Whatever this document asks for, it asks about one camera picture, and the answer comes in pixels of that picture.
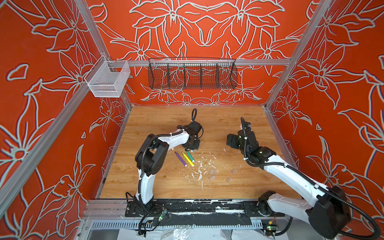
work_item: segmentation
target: red wall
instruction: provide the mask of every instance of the red wall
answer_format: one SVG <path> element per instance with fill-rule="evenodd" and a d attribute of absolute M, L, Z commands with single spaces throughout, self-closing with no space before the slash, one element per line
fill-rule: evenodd
<path fill-rule="evenodd" d="M 73 0 L 7 1 L 0 19 L 2 186 L 100 55 Z M 1 239 L 73 238 L 126 112 L 88 93 L 0 220 Z"/>
<path fill-rule="evenodd" d="M 318 1 L 87 0 L 115 60 L 154 57 L 289 58 Z M 126 91 L 138 105 L 263 104 L 283 66 L 240 67 L 233 90 L 148 89 L 132 68 Z"/>
<path fill-rule="evenodd" d="M 335 0 L 272 107 L 299 169 L 340 186 L 382 230 L 383 11 L 382 1 Z M 348 230 L 365 226 L 353 212 Z"/>

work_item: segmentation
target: marker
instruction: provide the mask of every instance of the marker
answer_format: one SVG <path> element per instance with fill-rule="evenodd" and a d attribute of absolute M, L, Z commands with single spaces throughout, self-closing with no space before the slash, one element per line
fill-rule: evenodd
<path fill-rule="evenodd" d="M 184 165 L 184 167 L 186 167 L 187 164 L 184 162 L 184 160 L 180 157 L 180 155 L 177 152 L 175 153 L 176 153 L 176 156 L 180 159 L 181 163 Z"/>
<path fill-rule="evenodd" d="M 191 160 L 189 160 L 188 156 L 184 153 L 184 152 L 181 152 L 183 154 L 183 156 L 185 157 L 185 159 L 189 162 L 189 164 L 193 167 L 194 164 L 191 162 Z"/>
<path fill-rule="evenodd" d="M 187 152 L 187 155 L 188 155 L 189 159 L 192 160 L 192 162 L 195 162 L 195 160 L 193 159 L 192 155 L 189 152 Z"/>

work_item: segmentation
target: purple marker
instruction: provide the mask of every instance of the purple marker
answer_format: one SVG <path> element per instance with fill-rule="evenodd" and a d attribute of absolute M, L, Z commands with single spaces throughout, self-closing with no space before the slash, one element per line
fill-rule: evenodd
<path fill-rule="evenodd" d="M 184 160 L 180 157 L 180 155 L 177 152 L 175 153 L 176 153 L 176 156 L 180 159 L 181 163 L 184 164 L 184 167 L 186 167 L 187 164 L 184 162 Z"/>

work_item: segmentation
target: black wire basket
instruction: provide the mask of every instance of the black wire basket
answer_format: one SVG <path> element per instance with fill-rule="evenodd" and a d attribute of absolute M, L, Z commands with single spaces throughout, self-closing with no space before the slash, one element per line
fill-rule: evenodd
<path fill-rule="evenodd" d="M 233 89 L 237 86 L 235 59 L 150 58 L 151 89 Z"/>

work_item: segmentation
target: wooden tabletop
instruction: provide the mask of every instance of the wooden tabletop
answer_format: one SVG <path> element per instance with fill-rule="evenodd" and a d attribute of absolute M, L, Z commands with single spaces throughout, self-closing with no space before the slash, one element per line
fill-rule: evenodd
<path fill-rule="evenodd" d="M 133 107 L 100 197 L 125 198 L 126 191 L 135 194 L 139 176 L 134 158 L 145 138 L 151 133 L 174 132 L 177 125 L 189 124 L 193 108 L 197 108 L 196 121 L 204 128 L 199 149 L 191 153 L 195 166 L 184 167 L 177 158 L 175 151 L 181 156 L 185 152 L 181 145 L 170 149 L 156 175 L 155 198 L 256 199 L 267 190 L 300 198 L 277 177 L 249 166 L 240 150 L 226 145 L 227 135 L 237 134 L 240 117 L 244 117 L 251 122 L 260 146 L 282 156 L 263 108 L 254 106 Z M 209 180 L 210 169 L 216 169 L 212 180 Z"/>

